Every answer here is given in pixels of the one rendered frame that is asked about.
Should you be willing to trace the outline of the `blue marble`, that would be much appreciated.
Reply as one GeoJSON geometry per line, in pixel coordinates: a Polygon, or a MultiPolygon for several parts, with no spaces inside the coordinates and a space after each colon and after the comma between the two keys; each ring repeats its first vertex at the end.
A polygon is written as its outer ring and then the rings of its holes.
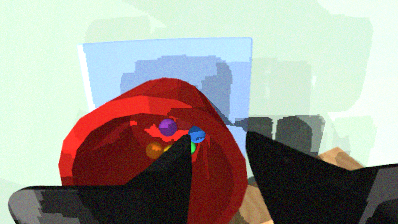
{"type": "Polygon", "coordinates": [[[202,142],[206,136],[206,133],[197,126],[193,126],[189,129],[188,134],[191,135],[191,141],[194,143],[202,142]]]}

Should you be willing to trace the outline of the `orange marble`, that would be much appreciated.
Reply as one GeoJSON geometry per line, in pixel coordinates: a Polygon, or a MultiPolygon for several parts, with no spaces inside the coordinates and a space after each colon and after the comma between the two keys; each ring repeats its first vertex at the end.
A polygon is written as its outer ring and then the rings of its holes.
{"type": "Polygon", "coordinates": [[[152,159],[158,158],[162,153],[163,148],[157,142],[152,142],[146,147],[146,154],[152,159]]]}

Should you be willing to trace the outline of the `purple marble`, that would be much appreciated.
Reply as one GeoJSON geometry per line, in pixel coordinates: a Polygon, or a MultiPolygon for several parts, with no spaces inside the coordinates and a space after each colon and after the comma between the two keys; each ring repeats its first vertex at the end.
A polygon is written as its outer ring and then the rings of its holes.
{"type": "Polygon", "coordinates": [[[165,136],[170,137],[177,131],[177,125],[172,119],[164,119],[159,124],[159,132],[165,136]]]}

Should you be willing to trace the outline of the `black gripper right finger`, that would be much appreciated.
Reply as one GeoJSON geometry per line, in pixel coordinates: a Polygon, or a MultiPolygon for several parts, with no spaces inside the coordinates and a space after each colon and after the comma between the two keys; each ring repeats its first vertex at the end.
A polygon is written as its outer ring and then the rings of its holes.
{"type": "Polygon", "coordinates": [[[369,224],[398,199],[398,163],[349,171],[254,131],[245,151],[273,224],[369,224]]]}

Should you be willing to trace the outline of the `green marble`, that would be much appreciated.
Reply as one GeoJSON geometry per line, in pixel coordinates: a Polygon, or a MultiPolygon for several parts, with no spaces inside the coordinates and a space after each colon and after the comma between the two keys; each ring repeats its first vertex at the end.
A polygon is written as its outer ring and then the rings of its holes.
{"type": "Polygon", "coordinates": [[[191,153],[193,154],[196,150],[196,145],[194,142],[191,141],[191,153]]]}

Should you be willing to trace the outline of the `red cup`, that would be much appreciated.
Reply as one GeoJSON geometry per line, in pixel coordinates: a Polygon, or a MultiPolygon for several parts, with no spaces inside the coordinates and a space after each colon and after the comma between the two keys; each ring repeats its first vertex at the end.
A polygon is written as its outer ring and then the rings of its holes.
{"type": "Polygon", "coordinates": [[[164,150],[188,135],[159,132],[162,120],[176,118],[206,133],[192,154],[187,224],[228,224],[248,187],[246,160],[206,96],[182,79],[148,80],[80,118],[63,140],[62,186],[124,185],[157,159],[146,154],[150,143],[164,150]]]}

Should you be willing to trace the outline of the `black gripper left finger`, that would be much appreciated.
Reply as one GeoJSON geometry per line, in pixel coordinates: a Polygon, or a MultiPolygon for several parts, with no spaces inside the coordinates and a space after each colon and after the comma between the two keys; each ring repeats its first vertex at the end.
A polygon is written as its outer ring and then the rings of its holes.
{"type": "Polygon", "coordinates": [[[191,135],[124,185],[24,187],[10,195],[16,224],[187,224],[191,135]]]}

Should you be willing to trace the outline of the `brown wooden bar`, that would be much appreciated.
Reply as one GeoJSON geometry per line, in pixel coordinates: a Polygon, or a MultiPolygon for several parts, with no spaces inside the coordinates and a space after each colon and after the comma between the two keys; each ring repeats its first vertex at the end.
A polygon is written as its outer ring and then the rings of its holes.
{"type": "MultiPolygon", "coordinates": [[[[364,167],[339,146],[316,156],[316,158],[349,171],[364,167]]],[[[228,224],[273,224],[272,221],[262,194],[256,182],[253,182],[248,185],[241,206],[228,224]]]]}

